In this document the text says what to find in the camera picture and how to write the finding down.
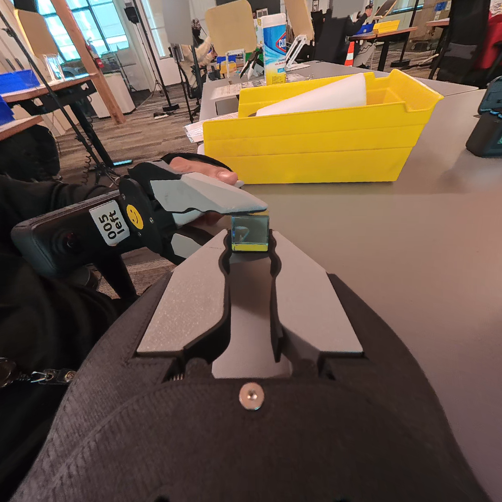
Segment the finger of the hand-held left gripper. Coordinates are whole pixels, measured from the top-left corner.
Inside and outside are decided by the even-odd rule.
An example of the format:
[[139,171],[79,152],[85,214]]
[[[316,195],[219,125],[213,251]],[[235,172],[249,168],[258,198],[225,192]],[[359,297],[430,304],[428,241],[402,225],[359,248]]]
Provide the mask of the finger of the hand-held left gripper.
[[200,248],[206,249],[204,256],[209,257],[210,242],[216,235],[223,233],[225,228],[211,227],[203,225],[185,225],[176,230],[172,236],[172,249],[175,256],[180,259],[187,259],[196,253]]
[[267,210],[267,204],[254,195],[201,173],[183,174],[179,179],[152,180],[150,185],[155,199],[171,213],[196,210],[234,215]]

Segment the clear glass cube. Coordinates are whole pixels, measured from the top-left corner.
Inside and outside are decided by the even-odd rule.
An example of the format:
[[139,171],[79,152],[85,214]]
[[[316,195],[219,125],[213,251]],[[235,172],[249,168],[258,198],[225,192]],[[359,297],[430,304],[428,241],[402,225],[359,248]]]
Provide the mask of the clear glass cube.
[[231,217],[231,248],[234,253],[266,253],[268,245],[267,211]]

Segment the person's left hand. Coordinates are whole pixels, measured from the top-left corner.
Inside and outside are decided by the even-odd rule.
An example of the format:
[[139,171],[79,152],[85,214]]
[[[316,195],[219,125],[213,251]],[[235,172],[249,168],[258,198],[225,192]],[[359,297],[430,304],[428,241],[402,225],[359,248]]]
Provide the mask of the person's left hand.
[[172,170],[178,173],[200,173],[231,186],[234,186],[238,182],[238,176],[236,173],[231,172],[226,168],[214,166],[197,160],[187,160],[181,157],[175,157],[171,160],[169,166]]

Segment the person's black jacket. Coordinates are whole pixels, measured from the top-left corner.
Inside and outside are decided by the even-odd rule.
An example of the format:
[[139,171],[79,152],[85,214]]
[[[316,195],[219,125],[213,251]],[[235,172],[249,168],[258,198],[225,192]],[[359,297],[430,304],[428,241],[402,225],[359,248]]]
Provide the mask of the person's black jacket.
[[[77,370],[132,301],[34,271],[1,233],[1,357],[23,373]],[[16,491],[43,446],[64,385],[12,383],[1,389],[1,501]]]

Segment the white cabinet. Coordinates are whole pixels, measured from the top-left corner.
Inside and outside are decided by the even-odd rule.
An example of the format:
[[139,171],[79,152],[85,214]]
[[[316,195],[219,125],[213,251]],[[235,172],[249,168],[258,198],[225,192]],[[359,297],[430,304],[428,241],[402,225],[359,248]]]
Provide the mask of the white cabinet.
[[[135,111],[136,106],[132,100],[129,89],[126,86],[122,74],[115,72],[105,74],[104,77],[122,113],[124,115],[128,115]],[[96,116],[99,119],[110,118],[110,114],[98,92],[91,94],[89,96],[89,100]]]

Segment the clear acrylic box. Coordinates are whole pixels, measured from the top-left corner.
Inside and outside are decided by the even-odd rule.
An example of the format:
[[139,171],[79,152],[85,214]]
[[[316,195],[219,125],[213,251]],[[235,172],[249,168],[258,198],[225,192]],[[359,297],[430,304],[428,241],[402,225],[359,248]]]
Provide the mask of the clear acrylic box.
[[227,70],[227,78],[231,79],[242,71],[246,63],[245,49],[234,49],[225,53],[225,64]]

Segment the yellow white wipes canister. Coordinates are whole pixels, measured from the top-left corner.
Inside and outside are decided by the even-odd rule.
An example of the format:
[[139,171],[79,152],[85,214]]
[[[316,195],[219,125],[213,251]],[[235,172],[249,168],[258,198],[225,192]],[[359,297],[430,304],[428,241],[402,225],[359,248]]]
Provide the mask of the yellow white wipes canister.
[[287,18],[285,13],[261,18],[266,85],[286,82]]

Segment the white paper roll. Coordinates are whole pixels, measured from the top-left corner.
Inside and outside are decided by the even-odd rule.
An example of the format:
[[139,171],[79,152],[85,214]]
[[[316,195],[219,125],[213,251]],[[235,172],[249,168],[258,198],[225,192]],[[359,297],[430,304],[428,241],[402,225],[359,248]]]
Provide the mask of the white paper roll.
[[366,104],[366,79],[360,73],[263,107],[255,113],[255,116],[348,109]]

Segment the white folding stand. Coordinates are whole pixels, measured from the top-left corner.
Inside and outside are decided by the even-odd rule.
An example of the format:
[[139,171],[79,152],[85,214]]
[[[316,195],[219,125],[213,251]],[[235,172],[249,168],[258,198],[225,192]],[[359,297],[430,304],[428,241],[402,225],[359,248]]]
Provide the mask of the white folding stand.
[[305,46],[308,42],[310,41],[310,38],[305,35],[298,35],[293,43],[291,44],[290,48],[287,51],[286,54],[286,64],[285,64],[285,71],[288,72],[291,70],[292,66],[295,64],[296,57],[298,56],[299,52]]

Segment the red fire extinguisher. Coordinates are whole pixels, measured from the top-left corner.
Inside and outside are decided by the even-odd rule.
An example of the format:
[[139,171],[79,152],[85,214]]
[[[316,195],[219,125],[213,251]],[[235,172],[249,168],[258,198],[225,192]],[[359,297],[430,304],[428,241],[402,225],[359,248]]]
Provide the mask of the red fire extinguisher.
[[96,48],[94,47],[94,45],[92,44],[92,41],[90,39],[86,40],[86,47],[87,47],[87,50],[88,50],[89,54],[91,55],[91,58],[93,59],[93,62],[95,64],[95,66],[100,71],[102,71],[103,68],[104,68],[104,63],[101,60],[99,54],[97,53]]

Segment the grey panel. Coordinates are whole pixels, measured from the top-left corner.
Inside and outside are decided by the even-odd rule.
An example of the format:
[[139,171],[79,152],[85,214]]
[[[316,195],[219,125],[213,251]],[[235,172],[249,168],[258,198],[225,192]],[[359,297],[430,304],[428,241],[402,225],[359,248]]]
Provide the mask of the grey panel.
[[161,1],[164,27],[171,45],[192,45],[189,1]]

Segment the black stand with lamp head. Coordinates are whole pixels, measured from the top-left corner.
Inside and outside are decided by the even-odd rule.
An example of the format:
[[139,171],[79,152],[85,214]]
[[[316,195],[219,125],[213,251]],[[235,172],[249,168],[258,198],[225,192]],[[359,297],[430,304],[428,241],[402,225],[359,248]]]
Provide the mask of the black stand with lamp head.
[[169,112],[171,114],[170,116],[172,116],[175,111],[179,110],[179,104],[172,104],[171,102],[168,91],[166,89],[166,85],[160,72],[158,62],[154,54],[151,41],[147,34],[145,22],[141,17],[137,1],[124,1],[124,5],[125,5],[124,12],[128,20],[137,27],[140,33],[141,42],[143,43],[145,50],[147,52],[147,60],[151,66],[151,70],[154,75],[154,82],[155,82],[154,89],[159,87],[161,93],[164,95],[166,99],[167,105],[162,108],[162,111]]

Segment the black mesh office chair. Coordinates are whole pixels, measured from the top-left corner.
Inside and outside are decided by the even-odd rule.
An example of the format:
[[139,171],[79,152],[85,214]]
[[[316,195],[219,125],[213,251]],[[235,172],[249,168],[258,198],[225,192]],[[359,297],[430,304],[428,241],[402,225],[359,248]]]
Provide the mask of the black mesh office chair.
[[429,79],[483,87],[487,70],[476,69],[487,35],[490,1],[452,1],[442,49]]

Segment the red cloth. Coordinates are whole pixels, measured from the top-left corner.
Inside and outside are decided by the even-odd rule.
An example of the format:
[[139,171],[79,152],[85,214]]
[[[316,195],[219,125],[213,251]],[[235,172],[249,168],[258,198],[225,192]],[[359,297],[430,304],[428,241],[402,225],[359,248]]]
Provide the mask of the red cloth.
[[501,13],[493,16],[489,14],[487,21],[486,36],[481,52],[475,61],[474,69],[489,69],[499,54],[499,49],[495,46],[501,42]]

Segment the wooden post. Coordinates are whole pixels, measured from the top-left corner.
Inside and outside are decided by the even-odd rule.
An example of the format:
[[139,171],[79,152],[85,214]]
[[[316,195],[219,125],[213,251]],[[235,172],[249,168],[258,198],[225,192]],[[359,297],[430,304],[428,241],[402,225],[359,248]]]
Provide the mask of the wooden post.
[[87,73],[91,76],[91,80],[96,88],[96,91],[103,100],[110,117],[113,119],[115,124],[124,124],[126,122],[126,118],[112,94],[102,71],[97,67],[95,60],[88,51],[84,36],[72,14],[70,7],[67,5],[66,1],[51,1],[51,3],[53,4],[56,14],[59,16],[59,19],[66,29],[73,45],[77,49]]

